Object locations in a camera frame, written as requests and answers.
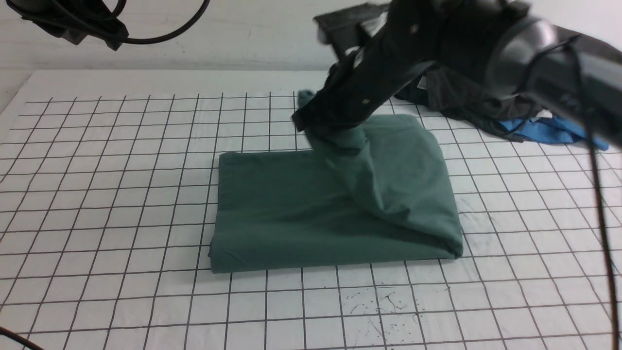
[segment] grid mat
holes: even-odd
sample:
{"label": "grid mat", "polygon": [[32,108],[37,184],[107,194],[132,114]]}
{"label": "grid mat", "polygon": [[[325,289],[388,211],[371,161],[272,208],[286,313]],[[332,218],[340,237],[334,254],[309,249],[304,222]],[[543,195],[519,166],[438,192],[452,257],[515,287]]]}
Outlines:
{"label": "grid mat", "polygon": [[[399,100],[377,113],[438,139],[463,258],[212,274],[218,155],[308,149],[295,103],[26,103],[0,145],[0,325],[48,350],[610,347],[585,147],[510,143]],[[622,267],[620,152],[599,162]]]}

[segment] green towel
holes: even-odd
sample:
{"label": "green towel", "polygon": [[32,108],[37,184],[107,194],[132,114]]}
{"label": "green towel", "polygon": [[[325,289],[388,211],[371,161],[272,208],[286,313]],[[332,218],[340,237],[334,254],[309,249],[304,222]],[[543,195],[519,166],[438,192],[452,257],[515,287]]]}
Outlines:
{"label": "green towel", "polygon": [[214,273],[462,255],[445,161],[415,118],[307,138],[313,151],[220,156]]}

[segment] green cloth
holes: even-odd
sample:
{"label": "green cloth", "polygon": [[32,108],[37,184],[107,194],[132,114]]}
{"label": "green cloth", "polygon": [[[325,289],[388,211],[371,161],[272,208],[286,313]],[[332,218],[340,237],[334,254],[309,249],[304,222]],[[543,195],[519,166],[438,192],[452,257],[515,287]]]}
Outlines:
{"label": "green cloth", "polygon": [[462,255],[445,161],[415,118],[307,138],[313,151],[220,156],[214,273]]}

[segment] blue cloth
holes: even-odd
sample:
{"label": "blue cloth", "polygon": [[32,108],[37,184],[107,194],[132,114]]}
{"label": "blue cloth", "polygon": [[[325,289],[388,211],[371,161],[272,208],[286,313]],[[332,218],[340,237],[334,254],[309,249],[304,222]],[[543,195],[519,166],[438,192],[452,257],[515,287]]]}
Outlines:
{"label": "blue cloth", "polygon": [[[516,129],[521,122],[520,119],[513,119],[499,123],[510,131]],[[581,126],[557,115],[553,118],[539,118],[536,121],[527,120],[515,133],[531,141],[547,144],[567,144],[585,140],[585,131]],[[604,151],[609,148],[609,144],[599,138],[594,138],[594,144]]]}

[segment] cable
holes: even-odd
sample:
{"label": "cable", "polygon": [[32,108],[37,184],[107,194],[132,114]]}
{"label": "cable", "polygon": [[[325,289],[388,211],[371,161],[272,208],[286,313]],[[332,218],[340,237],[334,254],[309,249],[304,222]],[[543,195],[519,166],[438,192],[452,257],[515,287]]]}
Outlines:
{"label": "cable", "polygon": [[29,341],[28,339],[22,336],[18,336],[17,334],[11,332],[10,330],[6,328],[0,327],[0,335],[5,336],[9,339],[15,340],[16,342],[29,348],[30,350],[44,350],[42,347],[36,345],[32,341]]}
{"label": "cable", "polygon": [[596,195],[596,211],[598,212],[598,226],[600,229],[601,242],[603,244],[603,251],[605,255],[605,265],[607,269],[607,279],[609,287],[609,298],[611,302],[611,328],[612,328],[612,342],[613,350],[620,350],[620,321],[618,319],[618,300],[616,295],[616,280],[613,273],[613,262],[611,261],[611,248],[609,246],[609,239],[607,235],[607,226],[605,222],[605,208],[603,205],[603,194],[600,184],[600,175],[598,173],[598,161],[596,159],[596,146],[594,144],[594,127],[591,123],[591,116],[595,113],[593,108],[585,108],[588,105],[590,98],[585,91],[583,83],[583,73],[581,68],[581,59],[575,43],[578,40],[579,35],[569,39],[567,44],[563,46],[565,50],[568,50],[575,61],[575,73],[577,74],[577,91],[580,105],[583,106],[583,110],[580,110],[583,116],[583,124],[585,125],[586,141],[590,152],[590,162],[592,166],[592,177],[594,179],[594,191]]}
{"label": "cable", "polygon": [[[182,25],[178,29],[176,29],[176,30],[174,30],[174,31],[172,31],[172,32],[170,32],[168,34],[165,34],[165,35],[162,35],[162,36],[159,36],[159,37],[153,37],[153,38],[136,39],[136,38],[128,38],[128,37],[116,36],[116,35],[112,35],[110,33],[107,33],[107,32],[105,32],[105,31],[103,31],[103,30],[101,30],[101,29],[99,29],[97,27],[92,26],[91,24],[89,24],[86,21],[84,21],[82,18],[76,16],[74,13],[72,13],[67,8],[65,8],[63,5],[61,5],[58,2],[58,0],[50,0],[50,2],[62,14],[64,14],[67,17],[69,17],[71,20],[75,21],[78,25],[82,26],[83,30],[89,31],[90,35],[100,37],[100,38],[102,38],[104,40],[112,40],[112,41],[123,42],[125,44],[134,44],[134,45],[158,44],[160,42],[165,42],[165,41],[171,40],[173,38],[176,38],[176,37],[182,35],[190,27],[192,27],[194,25],[194,23],[196,23],[199,20],[199,18],[201,18],[201,16],[203,15],[203,13],[205,13],[205,10],[207,9],[207,6],[210,4],[210,0],[203,0],[203,3],[201,4],[201,7],[199,7],[197,12],[194,14],[194,16],[192,16],[192,18],[190,18],[190,20],[188,22],[186,22],[184,25]],[[121,11],[123,10],[124,7],[125,7],[125,0],[119,0],[119,2],[117,3],[117,7],[113,11],[113,15],[116,14],[117,12],[121,13]]]}

